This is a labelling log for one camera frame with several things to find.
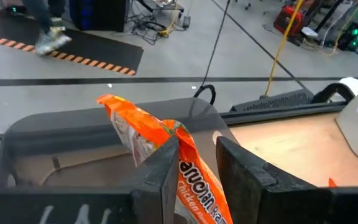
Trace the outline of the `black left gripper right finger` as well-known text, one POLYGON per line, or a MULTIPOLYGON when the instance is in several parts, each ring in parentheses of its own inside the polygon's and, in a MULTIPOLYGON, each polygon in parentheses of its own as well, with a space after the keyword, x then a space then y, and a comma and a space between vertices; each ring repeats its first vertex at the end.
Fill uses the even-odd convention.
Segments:
POLYGON ((234 224, 358 224, 358 187, 319 188, 224 136, 216 159, 234 224))

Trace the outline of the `person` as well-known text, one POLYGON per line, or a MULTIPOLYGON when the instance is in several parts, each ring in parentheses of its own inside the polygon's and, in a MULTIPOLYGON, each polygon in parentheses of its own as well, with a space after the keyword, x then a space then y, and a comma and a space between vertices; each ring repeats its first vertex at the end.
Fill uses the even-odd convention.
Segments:
POLYGON ((21 0, 21 2, 40 26, 35 53, 49 54, 71 41, 71 38, 65 34, 66 27, 62 19, 67 0, 47 0, 47 4, 44 0, 21 0))

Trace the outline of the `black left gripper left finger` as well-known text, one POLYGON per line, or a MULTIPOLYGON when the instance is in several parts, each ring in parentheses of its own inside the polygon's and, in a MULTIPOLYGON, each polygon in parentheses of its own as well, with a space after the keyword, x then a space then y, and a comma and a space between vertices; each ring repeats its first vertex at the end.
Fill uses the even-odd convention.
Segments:
POLYGON ((0 224, 173 224, 178 148, 171 137, 114 187, 0 190, 0 224))

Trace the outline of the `orange chicken noodle pack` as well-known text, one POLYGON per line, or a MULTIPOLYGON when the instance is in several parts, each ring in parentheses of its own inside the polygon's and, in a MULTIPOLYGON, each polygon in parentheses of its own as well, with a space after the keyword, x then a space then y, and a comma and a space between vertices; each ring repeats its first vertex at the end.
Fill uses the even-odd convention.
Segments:
POLYGON ((223 187, 198 153, 189 130, 174 119, 159 120, 116 95, 97 98, 132 152, 135 165, 143 163, 172 136, 178 138, 177 196, 199 224, 233 224, 223 187))

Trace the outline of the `blue-lit computer tower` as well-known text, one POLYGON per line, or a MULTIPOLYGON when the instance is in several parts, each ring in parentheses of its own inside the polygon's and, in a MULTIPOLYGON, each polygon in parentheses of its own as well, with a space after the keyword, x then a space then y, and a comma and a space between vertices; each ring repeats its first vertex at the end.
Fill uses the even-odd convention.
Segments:
POLYGON ((68 7, 79 30, 124 32, 129 0, 68 0, 68 7))

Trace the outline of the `red tool case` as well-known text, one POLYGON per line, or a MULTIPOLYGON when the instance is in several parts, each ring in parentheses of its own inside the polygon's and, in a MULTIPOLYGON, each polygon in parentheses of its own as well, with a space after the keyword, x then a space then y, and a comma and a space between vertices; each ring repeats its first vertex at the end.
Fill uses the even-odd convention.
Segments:
MULTIPOLYGON (((282 10, 276 17, 275 21, 273 22, 274 28, 276 28, 282 34, 284 34, 294 12, 295 12, 295 8, 293 6, 282 7, 282 10)), ((288 32, 288 36, 294 37, 300 34, 301 29, 303 28, 303 20, 304 20, 304 14, 301 10, 299 10, 295 15, 290 31, 288 32)))

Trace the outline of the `green-lit computer tower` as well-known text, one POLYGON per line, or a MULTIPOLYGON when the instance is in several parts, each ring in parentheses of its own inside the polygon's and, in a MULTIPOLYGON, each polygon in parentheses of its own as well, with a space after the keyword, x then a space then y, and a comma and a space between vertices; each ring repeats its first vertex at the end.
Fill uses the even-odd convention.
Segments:
POLYGON ((340 36, 337 47, 342 51, 354 52, 358 48, 358 23, 351 22, 340 36))

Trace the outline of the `black orange-striped floor mat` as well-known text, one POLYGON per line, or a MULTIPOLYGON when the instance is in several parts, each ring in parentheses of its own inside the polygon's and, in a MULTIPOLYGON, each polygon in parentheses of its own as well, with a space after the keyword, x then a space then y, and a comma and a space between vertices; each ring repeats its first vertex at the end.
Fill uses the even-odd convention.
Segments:
MULTIPOLYGON (((137 73, 142 47, 71 29, 67 35, 72 41, 48 56, 130 76, 137 73)), ((0 11, 0 45, 34 53, 38 37, 34 20, 0 11)))

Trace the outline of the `dark translucent grey bin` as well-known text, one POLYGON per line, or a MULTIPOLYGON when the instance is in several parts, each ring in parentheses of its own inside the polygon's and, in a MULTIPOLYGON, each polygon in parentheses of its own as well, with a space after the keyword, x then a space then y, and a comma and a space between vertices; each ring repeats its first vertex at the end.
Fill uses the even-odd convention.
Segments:
MULTIPOLYGON (((204 100, 139 103, 154 117, 174 119, 191 133, 201 158, 214 174, 216 138, 235 137, 216 109, 204 100)), ((0 135, 0 189, 11 186, 115 187, 135 173, 132 154, 104 108, 34 114, 0 135)))

